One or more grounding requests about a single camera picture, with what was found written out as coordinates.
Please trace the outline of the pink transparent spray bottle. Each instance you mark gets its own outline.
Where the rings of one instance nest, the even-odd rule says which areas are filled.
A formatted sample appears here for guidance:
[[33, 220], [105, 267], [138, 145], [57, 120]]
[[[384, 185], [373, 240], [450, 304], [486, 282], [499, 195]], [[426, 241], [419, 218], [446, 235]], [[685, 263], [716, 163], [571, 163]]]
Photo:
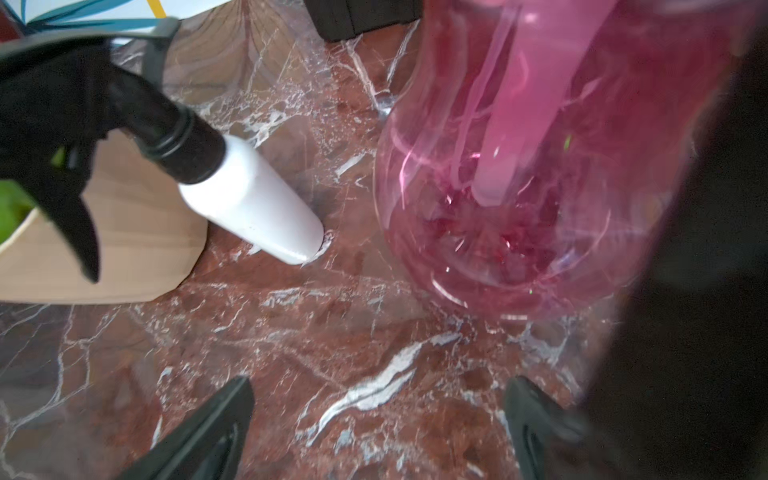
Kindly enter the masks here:
[[497, 320], [630, 281], [763, 1], [428, 1], [375, 207], [425, 299]]

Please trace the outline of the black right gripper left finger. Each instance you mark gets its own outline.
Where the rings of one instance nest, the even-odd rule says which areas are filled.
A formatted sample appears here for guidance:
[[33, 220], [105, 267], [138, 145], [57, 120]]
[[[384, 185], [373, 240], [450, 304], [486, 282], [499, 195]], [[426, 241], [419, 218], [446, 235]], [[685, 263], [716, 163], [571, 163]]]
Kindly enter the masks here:
[[250, 380], [228, 381], [121, 479], [233, 479], [255, 405]]

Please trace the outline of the white small spray bottle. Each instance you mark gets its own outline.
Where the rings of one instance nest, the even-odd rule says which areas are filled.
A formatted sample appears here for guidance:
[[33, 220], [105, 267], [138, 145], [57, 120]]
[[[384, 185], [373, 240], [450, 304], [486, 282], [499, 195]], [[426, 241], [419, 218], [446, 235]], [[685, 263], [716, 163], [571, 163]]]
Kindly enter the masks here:
[[54, 223], [84, 276], [97, 282], [101, 262], [82, 195], [97, 143], [116, 129], [203, 218], [286, 264], [315, 257], [324, 228], [298, 194], [248, 142], [162, 93], [167, 41], [148, 37], [138, 74], [113, 62], [111, 42], [70, 32], [1, 48], [1, 176]]

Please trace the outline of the bright green toy trowel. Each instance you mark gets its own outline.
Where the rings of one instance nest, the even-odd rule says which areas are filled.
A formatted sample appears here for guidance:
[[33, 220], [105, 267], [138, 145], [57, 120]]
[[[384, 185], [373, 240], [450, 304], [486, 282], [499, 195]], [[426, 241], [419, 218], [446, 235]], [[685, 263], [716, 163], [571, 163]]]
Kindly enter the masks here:
[[60, 179], [66, 149], [59, 147], [49, 154], [43, 162], [1, 149], [1, 242], [8, 240], [36, 208], [55, 221], [66, 211], [69, 195]]

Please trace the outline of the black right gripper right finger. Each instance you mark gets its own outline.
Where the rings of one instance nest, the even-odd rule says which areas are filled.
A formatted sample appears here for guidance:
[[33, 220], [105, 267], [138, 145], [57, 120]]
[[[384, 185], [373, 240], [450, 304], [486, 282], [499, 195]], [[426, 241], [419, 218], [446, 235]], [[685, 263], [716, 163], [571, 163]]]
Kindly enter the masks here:
[[589, 433], [583, 418], [565, 410], [524, 376], [507, 383], [503, 411], [522, 479], [544, 479], [545, 457], [552, 444], [579, 444]]

